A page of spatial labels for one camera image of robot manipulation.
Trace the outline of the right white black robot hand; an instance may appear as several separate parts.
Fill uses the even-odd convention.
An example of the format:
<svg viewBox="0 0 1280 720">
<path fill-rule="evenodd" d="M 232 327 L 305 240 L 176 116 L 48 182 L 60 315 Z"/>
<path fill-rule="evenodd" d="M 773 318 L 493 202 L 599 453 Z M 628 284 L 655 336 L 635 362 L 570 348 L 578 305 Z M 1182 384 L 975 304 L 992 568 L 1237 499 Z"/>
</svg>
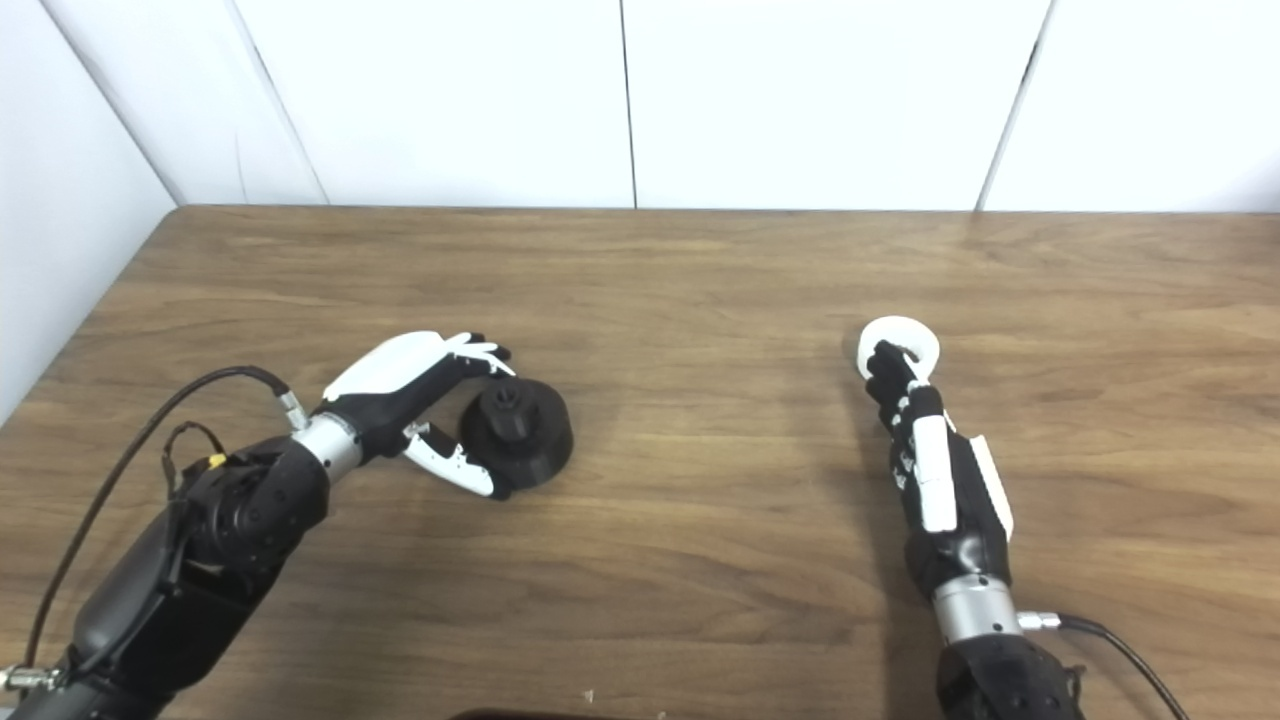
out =
<svg viewBox="0 0 1280 720">
<path fill-rule="evenodd" d="M 908 523 L 905 564 L 927 598 L 960 577 L 1012 582 L 1009 503 L 989 451 L 959 433 L 906 350 L 878 342 L 865 389 L 890 433 L 890 473 Z"/>
</svg>

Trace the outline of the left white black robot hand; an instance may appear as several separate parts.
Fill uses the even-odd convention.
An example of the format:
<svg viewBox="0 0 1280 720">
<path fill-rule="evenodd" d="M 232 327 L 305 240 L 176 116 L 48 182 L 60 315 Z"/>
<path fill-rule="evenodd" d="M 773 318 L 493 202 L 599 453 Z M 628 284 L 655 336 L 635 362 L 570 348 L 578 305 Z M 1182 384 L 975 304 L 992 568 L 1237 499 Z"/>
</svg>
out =
<svg viewBox="0 0 1280 720">
<path fill-rule="evenodd" d="M 422 415 L 472 378 L 508 379 L 511 352 L 483 334 L 398 334 L 344 369 L 323 392 L 314 424 L 296 433 L 312 451 L 335 451 L 333 480 L 378 457 L 406 457 L 477 496 L 504 501 L 512 489 L 466 447 Z"/>
</svg>

